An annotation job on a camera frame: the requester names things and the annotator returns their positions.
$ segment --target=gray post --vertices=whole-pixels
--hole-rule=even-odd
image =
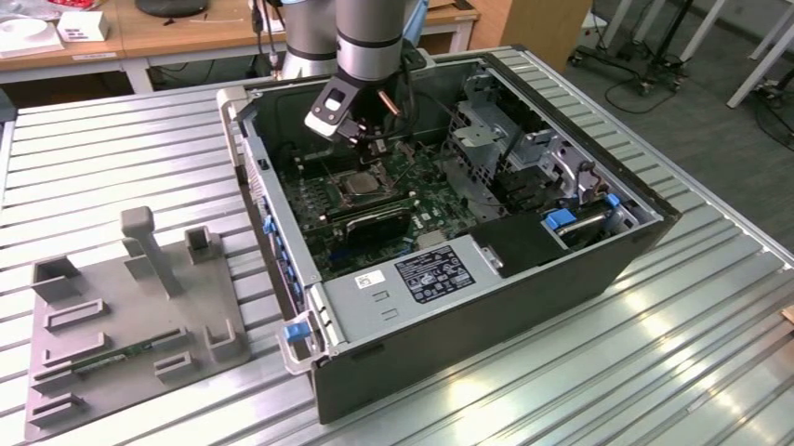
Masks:
[[[146,206],[136,207],[121,212],[121,232],[140,244],[140,249],[149,260],[153,272],[160,278],[169,297],[182,292],[182,286],[173,276],[173,270],[165,259],[160,246],[153,240],[153,215]]]

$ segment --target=copper pipe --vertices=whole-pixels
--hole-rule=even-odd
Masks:
[[[392,101],[392,99],[388,97],[388,95],[385,94],[385,91],[383,90],[377,90],[377,96],[380,98],[380,101],[383,102],[383,105],[385,106],[385,108],[388,109],[388,111],[396,116],[399,117],[401,115],[401,111],[397,108],[397,105],[395,105],[395,102]]]

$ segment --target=open computer tower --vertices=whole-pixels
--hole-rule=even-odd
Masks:
[[[237,114],[279,344],[323,423],[597,296],[679,218],[488,53],[413,70],[412,133],[364,154],[303,126],[325,82],[249,86]]]

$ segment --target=motherboard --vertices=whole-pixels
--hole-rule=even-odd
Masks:
[[[295,156],[280,182],[324,280],[452,239],[476,224],[439,146],[379,144],[376,157]]]

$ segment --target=blue latch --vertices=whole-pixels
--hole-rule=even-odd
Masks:
[[[271,234],[275,232],[273,216],[264,217],[264,226],[261,228],[264,229],[265,234]]]
[[[608,206],[613,209],[615,207],[617,207],[617,204],[620,204],[620,199],[617,198],[617,196],[611,193],[609,195],[607,195],[607,204]]]
[[[556,230],[575,222],[575,215],[568,209],[557,209],[545,216],[545,224],[551,230]]]
[[[297,322],[284,327],[284,337],[287,342],[297,342],[311,335],[311,327],[308,322]]]

